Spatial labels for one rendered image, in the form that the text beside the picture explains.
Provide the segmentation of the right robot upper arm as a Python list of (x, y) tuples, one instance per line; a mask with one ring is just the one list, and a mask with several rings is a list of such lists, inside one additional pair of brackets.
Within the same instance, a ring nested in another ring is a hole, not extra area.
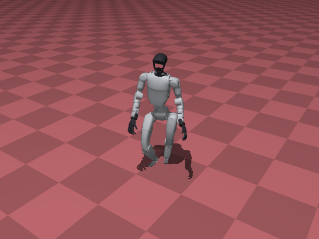
[(145, 87), (145, 81), (147, 80), (147, 76), (148, 76), (149, 73), (142, 73), (140, 76), (139, 76), (139, 81), (138, 81), (138, 85), (137, 85), (137, 96), (136, 96), (136, 99), (138, 100), (141, 100), (143, 98), (143, 89)]

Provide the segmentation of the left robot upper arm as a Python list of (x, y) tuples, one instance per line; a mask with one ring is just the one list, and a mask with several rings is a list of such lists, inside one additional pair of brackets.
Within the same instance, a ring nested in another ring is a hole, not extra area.
[(180, 88), (180, 80), (176, 77), (169, 78), (169, 84), (173, 88), (176, 99), (174, 99), (175, 105), (181, 105), (181, 88)]

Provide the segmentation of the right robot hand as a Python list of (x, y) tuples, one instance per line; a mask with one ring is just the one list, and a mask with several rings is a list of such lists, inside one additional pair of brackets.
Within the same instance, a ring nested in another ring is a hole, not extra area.
[(136, 134), (135, 132), (134, 132), (134, 127), (137, 129), (137, 126), (136, 126), (136, 120), (137, 120), (137, 118), (138, 118), (138, 114), (137, 113), (135, 113), (135, 116), (134, 117), (131, 117), (131, 121), (130, 121), (130, 123), (129, 123), (129, 126), (128, 126), (128, 132), (130, 133), (130, 134)]

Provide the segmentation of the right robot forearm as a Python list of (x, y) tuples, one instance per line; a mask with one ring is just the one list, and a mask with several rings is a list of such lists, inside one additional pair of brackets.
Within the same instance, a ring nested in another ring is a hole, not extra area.
[(134, 117), (135, 113), (137, 113), (137, 114), (139, 113), (139, 106), (140, 106), (141, 101), (136, 100), (136, 96), (137, 96), (137, 92), (134, 95), (133, 109), (132, 109), (131, 117)]

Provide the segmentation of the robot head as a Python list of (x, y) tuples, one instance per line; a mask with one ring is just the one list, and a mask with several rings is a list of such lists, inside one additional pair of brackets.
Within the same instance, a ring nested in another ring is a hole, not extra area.
[[(167, 73), (165, 73), (163, 71), (165, 64), (167, 62), (167, 56), (163, 53), (158, 53), (154, 58), (153, 58), (153, 66), (154, 66), (154, 70), (157, 72), (157, 74), (155, 73), (156, 76), (158, 77), (162, 77), (165, 74), (167, 75)], [(159, 68), (159, 67), (155, 67), (155, 63), (156, 64), (162, 64), (163, 68)], [(161, 73), (165, 73), (164, 75), (162, 75)]]

